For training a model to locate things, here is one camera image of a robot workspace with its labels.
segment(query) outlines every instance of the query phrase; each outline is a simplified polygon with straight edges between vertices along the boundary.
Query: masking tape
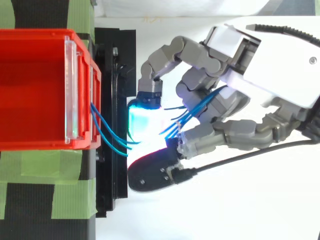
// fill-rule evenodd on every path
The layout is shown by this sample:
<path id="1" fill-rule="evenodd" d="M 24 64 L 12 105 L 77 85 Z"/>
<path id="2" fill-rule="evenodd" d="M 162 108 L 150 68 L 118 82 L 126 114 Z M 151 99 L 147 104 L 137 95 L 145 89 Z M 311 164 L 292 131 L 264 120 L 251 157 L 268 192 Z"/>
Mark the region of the masking tape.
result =
<path id="1" fill-rule="evenodd" d="M 81 150 L 3 151 L 0 183 L 74 185 L 81 162 Z"/>
<path id="2" fill-rule="evenodd" d="M 96 213 L 95 178 L 54 186 L 52 219 L 90 219 Z"/>
<path id="3" fill-rule="evenodd" d="M 11 0 L 0 0 L 0 29 L 14 29 L 15 12 Z"/>
<path id="4" fill-rule="evenodd" d="M 5 219 L 7 183 L 0 183 L 0 220 Z"/>
<path id="5" fill-rule="evenodd" d="M 314 5 L 315 5 L 315 15 L 319 16 L 320 15 L 320 0 L 314 0 Z"/>

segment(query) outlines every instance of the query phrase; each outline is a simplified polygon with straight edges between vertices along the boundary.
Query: blue wire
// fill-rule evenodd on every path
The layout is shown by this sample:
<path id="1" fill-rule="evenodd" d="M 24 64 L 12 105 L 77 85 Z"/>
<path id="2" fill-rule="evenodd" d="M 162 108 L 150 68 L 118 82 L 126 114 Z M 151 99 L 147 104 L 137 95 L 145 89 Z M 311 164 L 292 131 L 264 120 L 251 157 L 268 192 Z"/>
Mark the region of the blue wire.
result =
<path id="1" fill-rule="evenodd" d="M 189 113 L 185 114 L 184 116 L 182 116 L 180 119 L 178 119 L 178 122 L 181 124 L 181 128 L 195 115 L 197 115 L 197 113 L 204 107 L 206 106 L 213 98 L 215 98 L 218 93 L 223 89 L 227 87 L 227 85 L 222 86 L 217 88 L 216 90 L 212 91 L 209 95 L 207 95 L 200 103 L 198 103 L 192 111 L 190 111 Z M 163 134 L 167 131 L 169 131 L 173 126 L 175 126 L 176 123 L 173 123 L 172 125 L 170 125 L 168 128 L 166 128 L 163 132 L 161 132 L 160 134 Z M 168 133 L 168 135 L 165 137 L 165 139 L 168 138 L 174 138 L 177 133 L 178 133 L 178 127 L 176 126 L 171 132 Z"/>
<path id="2" fill-rule="evenodd" d="M 107 124 L 107 122 L 105 121 L 105 119 L 101 116 L 101 114 L 99 113 L 99 111 L 96 109 L 96 107 L 91 103 L 91 110 L 96 113 L 98 115 L 98 117 L 101 119 L 101 121 L 103 122 L 104 126 L 108 129 L 108 131 L 111 133 L 111 135 L 115 138 L 115 140 L 124 148 L 132 150 L 131 147 L 127 146 L 126 144 L 124 144 L 122 141 L 120 141 L 119 139 L 121 139 L 120 137 L 118 137 L 109 127 L 109 125 Z"/>
<path id="3" fill-rule="evenodd" d="M 103 125 L 106 127 L 106 129 L 108 130 L 108 132 L 112 135 L 112 137 L 115 138 L 115 140 L 120 144 L 122 145 L 123 147 L 127 148 L 127 149 L 132 149 L 132 148 L 129 148 L 128 146 L 126 145 L 123 145 L 123 144 L 139 144 L 140 142 L 135 142 L 135 141 L 126 141 L 126 140 L 123 140 L 122 138 L 118 137 L 114 131 L 112 131 L 112 129 L 109 127 L 108 123 L 106 122 L 106 120 L 102 117 L 102 115 L 100 114 L 100 112 L 98 111 L 98 109 L 96 108 L 96 106 L 91 103 L 91 107 L 92 109 L 94 110 L 94 112 L 98 115 L 98 117 L 101 119 Z"/>
<path id="4" fill-rule="evenodd" d="M 117 154 L 123 156 L 123 157 L 128 157 L 128 154 L 126 153 L 123 153 L 121 151 L 119 151 L 118 149 L 116 149 L 114 146 L 112 146 L 112 144 L 107 140 L 106 136 L 103 134 L 103 132 L 101 131 L 100 127 L 99 127 L 99 124 L 98 124 L 98 121 L 96 119 L 96 116 L 95 116 L 95 112 L 93 110 L 93 108 L 91 107 L 91 114 L 92 114 L 92 118 L 93 118 L 93 121 L 94 121 L 94 124 L 95 124 L 95 127 L 96 129 L 99 131 L 102 139 L 104 140 L 104 142 L 113 150 L 115 151 Z"/>

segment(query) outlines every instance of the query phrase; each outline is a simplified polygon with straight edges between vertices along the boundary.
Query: black cable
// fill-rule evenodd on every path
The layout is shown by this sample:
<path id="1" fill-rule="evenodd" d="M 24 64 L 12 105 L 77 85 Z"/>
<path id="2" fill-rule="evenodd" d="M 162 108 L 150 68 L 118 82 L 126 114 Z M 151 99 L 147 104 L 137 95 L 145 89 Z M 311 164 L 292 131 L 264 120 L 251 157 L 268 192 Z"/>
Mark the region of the black cable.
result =
<path id="1" fill-rule="evenodd" d="M 249 152 L 243 155 L 239 155 L 239 156 L 235 156 L 235 157 L 231 157 L 225 160 L 221 160 L 221 161 L 217 161 L 208 165 L 204 165 L 201 166 L 199 168 L 194 168 L 194 173 L 200 173 L 203 172 L 205 170 L 208 169 L 213 169 L 215 167 L 219 167 L 225 164 L 230 164 L 239 160 L 243 160 L 243 159 L 247 159 L 247 158 L 251 158 L 251 157 L 255 157 L 261 154 L 265 154 L 265 153 L 269 153 L 275 150 L 280 150 L 280 149 L 284 149 L 284 148 L 290 148 L 290 147 L 295 147 L 295 146 L 301 146 L 301 145 L 314 145 L 317 144 L 318 142 L 315 142 L 313 140 L 302 140 L 302 141 L 293 141 L 293 142 L 289 142 L 289 143 L 283 143 L 283 144 L 279 144 L 279 145 L 275 145 L 275 146 L 270 146 L 258 151 L 253 151 L 253 152 Z"/>
<path id="2" fill-rule="evenodd" d="M 171 118 L 170 120 L 171 120 L 171 121 L 172 121 L 172 120 L 177 120 L 177 119 L 181 118 L 183 115 L 185 115 L 187 112 L 188 112 L 188 109 L 185 110 L 180 116 L 177 116 L 177 117 L 175 117 L 175 118 Z"/>
<path id="3" fill-rule="evenodd" d="M 171 107 L 171 108 L 164 108 L 163 110 L 175 110 L 175 109 L 186 109 L 185 106 L 176 106 L 176 107 Z"/>

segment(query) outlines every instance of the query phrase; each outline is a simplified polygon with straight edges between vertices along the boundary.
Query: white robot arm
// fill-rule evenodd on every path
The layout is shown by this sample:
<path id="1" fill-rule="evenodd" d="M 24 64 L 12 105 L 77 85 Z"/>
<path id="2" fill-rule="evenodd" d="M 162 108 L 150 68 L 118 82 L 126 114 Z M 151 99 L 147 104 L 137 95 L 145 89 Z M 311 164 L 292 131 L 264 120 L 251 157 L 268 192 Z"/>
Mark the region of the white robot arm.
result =
<path id="1" fill-rule="evenodd" d="M 176 86 L 176 93 L 189 111 L 219 81 L 227 87 L 196 115 L 200 125 L 170 140 L 178 159 L 209 153 L 220 145 L 240 150 L 265 149 L 284 141 L 295 129 L 319 142 L 320 62 L 317 60 L 320 61 L 320 40 L 293 28 L 250 25 L 243 32 L 229 25 L 217 26 L 203 42 L 178 36 L 169 46 L 164 45 L 151 54 L 141 68 L 137 101 L 143 107 L 158 108 L 161 76 L 183 61 L 191 68 Z M 253 120 L 224 122 L 250 99 L 263 107 L 278 109 L 267 114 L 260 124 Z M 172 170 L 181 168 L 173 163 L 161 168 L 171 182 L 174 182 Z M 141 184 L 142 176 L 130 168 L 129 183 L 137 190 L 135 186 Z M 141 182 L 140 188 L 147 189 L 146 180 Z"/>

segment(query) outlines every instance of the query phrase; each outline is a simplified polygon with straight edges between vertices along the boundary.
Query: red plastic bin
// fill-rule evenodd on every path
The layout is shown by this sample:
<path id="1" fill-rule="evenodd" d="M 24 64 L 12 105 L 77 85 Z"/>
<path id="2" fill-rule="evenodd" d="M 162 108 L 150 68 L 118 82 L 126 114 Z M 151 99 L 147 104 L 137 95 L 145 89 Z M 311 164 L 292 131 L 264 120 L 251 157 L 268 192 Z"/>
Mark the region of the red plastic bin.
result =
<path id="1" fill-rule="evenodd" d="M 101 72 L 73 30 L 0 30 L 0 151 L 99 147 L 91 102 Z"/>

